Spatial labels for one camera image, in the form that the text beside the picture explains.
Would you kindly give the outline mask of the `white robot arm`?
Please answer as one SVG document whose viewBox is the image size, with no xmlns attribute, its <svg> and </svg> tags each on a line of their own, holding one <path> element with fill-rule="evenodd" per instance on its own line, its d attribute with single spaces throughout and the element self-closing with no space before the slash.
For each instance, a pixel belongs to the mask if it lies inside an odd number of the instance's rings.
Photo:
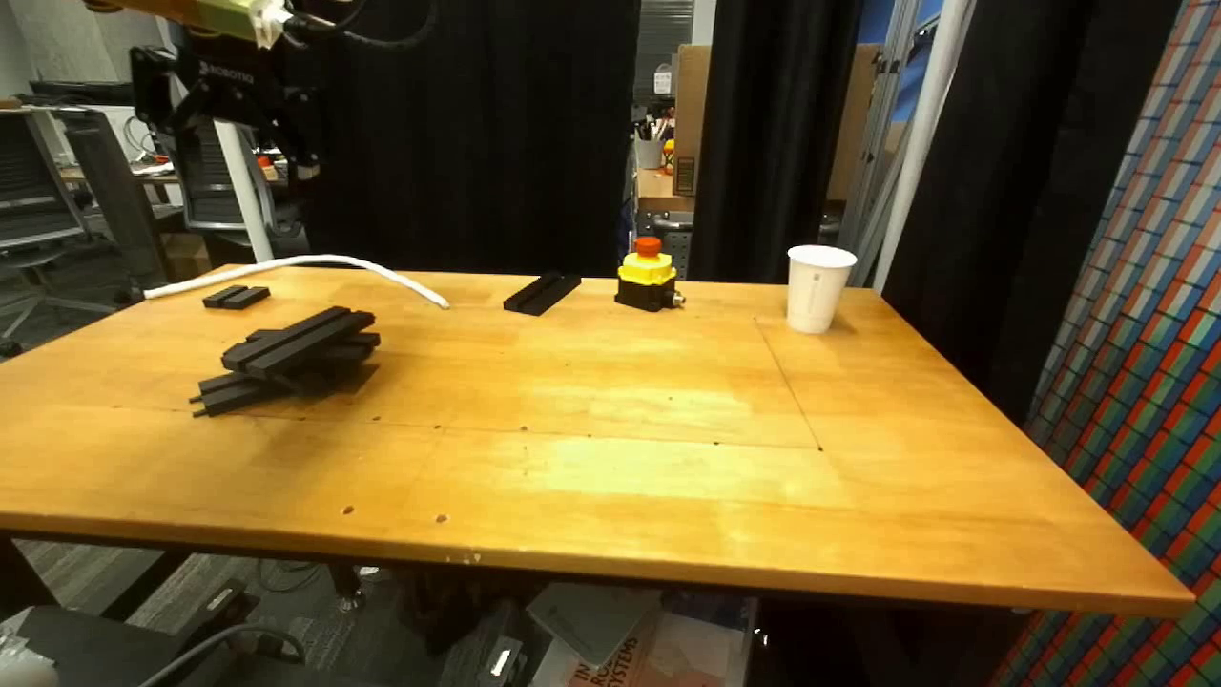
<svg viewBox="0 0 1221 687">
<path fill-rule="evenodd" d="M 93 12 L 147 12 L 177 22 L 208 51 L 130 51 L 137 120 L 181 134 L 194 120 L 240 121 L 289 156 L 303 179 L 321 173 L 311 143 L 315 95 L 277 78 L 277 51 L 303 22 L 296 0 L 86 0 Z"/>
</svg>

